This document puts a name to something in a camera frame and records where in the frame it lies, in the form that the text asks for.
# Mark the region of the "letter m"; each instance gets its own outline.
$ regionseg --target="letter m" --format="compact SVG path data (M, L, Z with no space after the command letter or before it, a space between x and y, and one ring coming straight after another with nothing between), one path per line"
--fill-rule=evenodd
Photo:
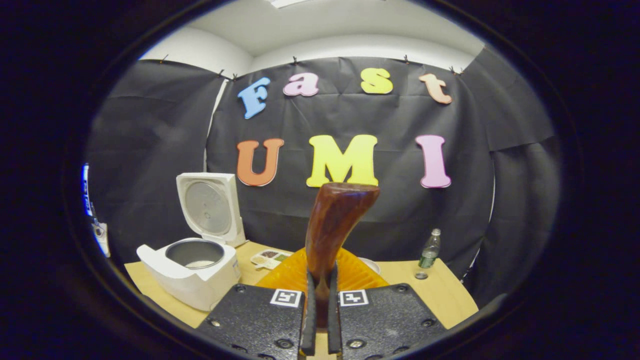
M343 182L351 169L347 183L378 185L373 175L373 147L378 143L375 136L354 136L344 154L330 135L313 136L309 143L314 147L314 164L307 186L319 188L330 182L325 176L325 167L335 182Z

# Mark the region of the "blue letter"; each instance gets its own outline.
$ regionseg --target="blue letter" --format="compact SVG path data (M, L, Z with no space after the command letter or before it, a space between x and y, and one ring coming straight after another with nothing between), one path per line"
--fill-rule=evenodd
M270 82L271 80L269 80L269 78L262 78L238 93L238 97L242 98L244 107L246 108L246 113L244 114L245 119L249 119L267 107L267 105L260 102L259 99L264 100L267 98L267 89L264 87L269 85Z

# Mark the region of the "white rice cooker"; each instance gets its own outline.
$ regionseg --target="white rice cooker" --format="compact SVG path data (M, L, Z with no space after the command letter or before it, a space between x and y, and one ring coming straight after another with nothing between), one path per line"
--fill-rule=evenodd
M210 311L240 279L234 247L246 242L234 174L184 173L176 178L184 218L202 238L186 238L137 253L176 299Z

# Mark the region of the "wooden handle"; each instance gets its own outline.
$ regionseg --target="wooden handle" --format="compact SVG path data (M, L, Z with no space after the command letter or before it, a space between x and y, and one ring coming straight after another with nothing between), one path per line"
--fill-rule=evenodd
M379 194L377 186L348 183L324 184L318 191L305 242L307 266L316 286L318 327L326 327L329 282L338 250Z

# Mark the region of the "white bowl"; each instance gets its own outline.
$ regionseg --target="white bowl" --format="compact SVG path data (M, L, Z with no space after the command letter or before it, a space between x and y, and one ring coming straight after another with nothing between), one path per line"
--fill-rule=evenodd
M380 266L378 266L378 264L376 264L375 261L365 259L365 258L359 258L359 259L362 260L363 263L367 264L367 266L371 268L371 270L375 271L376 274L380 275Z

